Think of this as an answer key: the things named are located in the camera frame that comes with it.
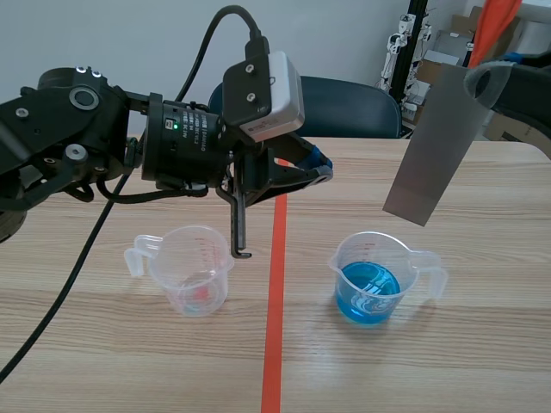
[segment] white wall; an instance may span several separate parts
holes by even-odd
[[[463,12],[463,15],[470,15],[471,10],[473,9],[473,6],[484,6],[484,3],[486,0],[467,0],[467,4],[465,4],[465,10]]]
[[[430,0],[435,28],[466,0]],[[60,66],[90,65],[123,89],[171,99],[182,86],[214,13],[230,0],[0,0],[0,102]],[[408,0],[241,0],[272,50],[303,75],[374,84],[387,38]],[[186,101],[207,103],[230,65],[244,58],[245,24],[219,25]],[[137,133],[143,119],[133,118]]]

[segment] measuring cup handle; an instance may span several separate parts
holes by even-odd
[[[430,276],[429,281],[429,294],[432,299],[440,299],[448,283],[448,271],[444,268],[423,268],[421,273],[428,273]]]
[[[419,274],[427,274],[429,280],[429,294],[433,299],[440,299],[448,283],[448,271],[441,267],[438,254],[430,251],[411,251],[413,267]]]
[[[138,235],[134,239],[134,248],[124,251],[124,259],[132,277],[141,277],[144,274],[144,257],[155,257],[162,241],[161,237],[153,235]]]
[[[137,248],[124,251],[124,259],[132,277],[141,277],[144,274],[144,254]]]

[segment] chair backrest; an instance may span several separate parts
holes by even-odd
[[[300,136],[335,138],[388,138],[400,136],[401,113],[384,91],[365,84],[303,76],[305,122]],[[222,84],[208,106],[222,113]]]

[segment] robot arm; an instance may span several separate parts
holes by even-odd
[[[92,201],[93,183],[120,203],[205,196],[216,188],[232,208],[232,254],[250,256],[241,252],[246,207],[332,178],[331,161],[293,134],[304,119],[300,77],[283,53],[269,54],[265,38],[260,44],[251,40],[246,60],[227,70],[222,116],[111,86],[91,68],[53,69],[36,89],[22,88],[21,97],[0,105],[0,242],[51,194]],[[131,111],[147,117],[140,141],[127,138]],[[107,190],[106,181],[139,166],[159,191]]]

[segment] plastic measuring cup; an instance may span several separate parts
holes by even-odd
[[[380,232],[359,232],[344,239],[329,267],[337,272],[338,308],[362,324],[387,320],[420,274],[430,276],[432,298],[442,296],[448,280],[440,256],[410,250],[398,239]]]
[[[227,273],[233,268],[226,239],[207,226],[192,225],[164,237],[138,235],[134,248],[124,253],[132,277],[149,275],[166,297],[185,316],[206,316],[227,297]]]

